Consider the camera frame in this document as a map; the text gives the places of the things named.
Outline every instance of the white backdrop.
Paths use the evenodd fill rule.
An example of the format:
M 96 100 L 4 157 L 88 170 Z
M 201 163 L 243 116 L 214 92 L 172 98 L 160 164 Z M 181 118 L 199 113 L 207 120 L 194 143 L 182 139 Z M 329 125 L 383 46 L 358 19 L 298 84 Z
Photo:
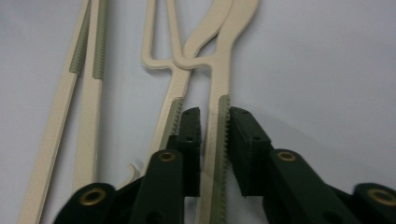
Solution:
M 80 0 L 1 0 L 0 219 L 15 223 L 57 88 Z M 210 0 L 178 1 L 186 39 Z M 164 3 L 156 55 L 170 57 Z M 275 147 L 302 154 L 329 184 L 396 189 L 396 2 L 262 0 L 233 51 L 232 105 L 253 113 Z M 146 1 L 109 1 L 99 143 L 101 182 L 117 186 L 147 157 L 169 71 L 140 60 Z M 205 53 L 213 51 L 211 45 Z M 82 77 L 78 79 L 42 223 L 70 196 Z M 205 127 L 210 71 L 195 70 L 184 109 Z M 261 198 L 229 175 L 229 223 L 266 223 Z M 186 202 L 193 222 L 195 200 Z

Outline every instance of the beige plastic clamp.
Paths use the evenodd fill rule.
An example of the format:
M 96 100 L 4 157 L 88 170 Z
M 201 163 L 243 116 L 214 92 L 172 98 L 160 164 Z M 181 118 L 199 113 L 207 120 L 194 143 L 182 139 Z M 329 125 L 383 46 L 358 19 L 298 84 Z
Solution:
M 201 21 L 194 30 L 184 47 L 184 55 L 194 58 L 201 47 L 215 36 L 224 23 L 232 5 L 232 0 L 215 0 Z M 182 100 L 189 84 L 191 70 L 182 69 L 174 64 L 173 60 L 156 60 L 152 58 L 152 39 L 154 35 L 156 0 L 148 0 L 146 24 L 143 37 L 142 61 L 151 69 L 169 68 L 172 70 L 172 79 L 168 87 L 163 108 L 157 122 L 157 128 L 151 141 L 148 157 L 160 149 L 165 149 L 168 136 L 175 134 L 174 127 L 177 126 L 178 116 L 181 110 Z M 142 174 L 147 171 L 146 162 Z
M 225 192 L 214 189 L 214 187 L 219 187 L 219 183 L 225 184 L 225 171 L 221 169 L 225 169 L 226 166 L 217 164 L 226 162 L 223 158 L 225 142 L 221 142 L 226 139 L 226 136 L 219 136 L 219 127 L 224 126 L 219 122 L 223 122 L 223 116 L 225 116 L 220 116 L 220 107 L 224 105 L 220 105 L 222 102 L 220 99 L 228 96 L 230 91 L 230 64 L 233 43 L 251 21 L 258 3 L 259 0 L 234 0 L 231 11 L 219 31 L 215 53 L 211 56 L 189 59 L 183 54 L 180 46 L 175 0 L 167 0 L 175 63 L 184 69 L 192 69 L 203 65 L 212 69 L 204 167 L 201 174 L 201 197 L 198 201 L 196 224 L 225 223 L 225 211 L 216 207 L 224 207 L 221 202 L 225 203 Z
M 52 108 L 49 112 L 46 129 L 43 133 L 41 146 L 35 159 L 35 166 L 30 177 L 29 187 L 26 190 L 19 224 L 39 223 L 50 185 L 50 178 L 56 160 L 56 155 L 64 131 L 67 111 L 75 88 L 77 75 L 82 65 L 72 66 L 72 61 L 78 61 L 78 57 L 85 55 L 84 25 L 87 25 L 85 14 L 89 13 L 89 0 L 84 0 L 78 16 L 78 22 L 69 47 L 64 70 L 58 84 Z
M 97 76 L 95 73 L 103 70 L 103 65 L 100 63 L 104 63 L 106 46 L 106 32 L 103 32 L 106 30 L 106 7 L 107 0 L 92 0 L 73 191 L 91 184 L 96 179 L 102 75 Z

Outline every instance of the black plastic part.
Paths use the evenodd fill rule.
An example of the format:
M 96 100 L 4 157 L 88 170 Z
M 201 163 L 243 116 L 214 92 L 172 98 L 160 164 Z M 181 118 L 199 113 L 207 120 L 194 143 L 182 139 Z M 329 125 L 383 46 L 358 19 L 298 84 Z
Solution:
M 273 149 L 271 139 L 250 112 L 230 108 L 228 155 L 242 195 L 263 195 L 264 164 Z
M 114 219 L 111 223 L 128 223 L 142 181 L 143 177 L 140 177 L 133 183 L 117 190 L 116 199 L 111 208 L 111 214 L 114 214 Z
M 55 224 L 107 224 L 112 222 L 116 191 L 111 185 L 94 183 L 78 190 L 55 219 Z
M 337 195 L 337 197 L 350 209 L 350 207 L 353 206 L 351 203 L 352 196 L 341 191 L 340 189 L 337 189 L 333 186 L 328 185 L 329 188 L 332 190 L 332 192 Z
M 152 155 L 129 224 L 181 224 L 184 216 L 183 156 L 176 150 Z
M 360 223 L 298 153 L 272 151 L 267 170 L 291 223 Z
M 198 107 L 186 110 L 181 115 L 176 150 L 181 152 L 184 158 L 183 178 L 185 196 L 197 197 L 199 196 L 201 177 L 201 122 Z
M 396 191 L 373 183 L 356 186 L 351 201 L 364 223 L 396 223 Z
M 290 224 L 291 216 L 270 178 L 265 178 L 262 207 L 271 224 Z
M 177 150 L 177 135 L 169 135 L 168 143 L 166 144 L 166 149 Z

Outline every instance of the ratchet teeth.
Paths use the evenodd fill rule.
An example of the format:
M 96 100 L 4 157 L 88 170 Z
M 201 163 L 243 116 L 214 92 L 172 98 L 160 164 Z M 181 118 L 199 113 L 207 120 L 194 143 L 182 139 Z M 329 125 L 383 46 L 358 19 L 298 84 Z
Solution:
M 99 2 L 99 16 L 97 21 L 95 42 L 95 53 L 93 62 L 93 78 L 103 79 L 105 72 L 105 55 L 106 55 L 106 28 L 107 28 L 107 14 L 108 14 L 108 1 L 100 0 Z
M 69 71 L 75 74 L 81 74 L 82 67 L 85 62 L 85 55 L 87 53 L 88 32 L 90 28 L 91 2 L 88 3 L 85 9 L 84 19 L 78 34 L 78 40 L 73 53 L 72 62 L 70 63 Z
M 168 120 L 165 124 L 163 131 L 163 139 L 160 143 L 160 149 L 166 149 L 169 135 L 175 135 L 177 133 L 177 125 L 180 120 L 181 107 L 183 106 L 183 98 L 176 98 L 173 100 L 171 108 L 169 110 Z
M 226 223 L 227 212 L 227 142 L 230 120 L 230 98 L 223 95 L 219 99 L 218 146 L 213 183 L 212 213 L 210 223 Z

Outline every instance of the beige plastic tool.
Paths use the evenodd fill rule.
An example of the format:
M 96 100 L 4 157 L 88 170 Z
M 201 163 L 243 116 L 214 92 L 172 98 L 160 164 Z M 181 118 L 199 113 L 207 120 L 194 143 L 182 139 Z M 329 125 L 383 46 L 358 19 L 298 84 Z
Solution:
M 215 0 L 205 15 L 205 18 L 194 30 L 184 47 L 184 55 L 188 58 L 196 56 L 200 48 L 215 36 L 224 23 L 231 9 L 233 0 Z M 165 149 L 170 134 L 175 134 L 182 101 L 189 84 L 191 70 L 177 67 L 173 60 L 156 60 L 151 56 L 152 39 L 154 35 L 156 0 L 148 0 L 146 24 L 143 37 L 142 61 L 151 69 L 169 68 L 172 70 L 172 79 L 168 87 L 163 109 L 157 122 L 148 157 L 160 149 Z M 142 174 L 147 170 L 145 164 Z
M 77 75 L 81 72 L 85 56 L 90 16 L 89 0 L 84 0 L 78 16 L 78 22 L 70 45 L 58 84 L 46 130 L 35 159 L 35 166 L 26 190 L 20 224 L 38 223 L 46 200 L 53 166 L 58 152 L 66 121 L 67 111 L 73 95 Z
M 107 0 L 92 0 L 73 191 L 93 183 L 96 179 L 100 99 L 106 49 L 106 17 Z
M 233 43 L 251 21 L 259 0 L 234 0 L 223 23 L 213 55 L 189 59 L 181 50 L 178 37 L 175 0 L 167 0 L 175 63 L 184 69 L 207 65 L 212 69 L 209 111 L 205 138 L 204 167 L 197 224 L 225 223 L 225 149 L 230 91 L 230 67 Z

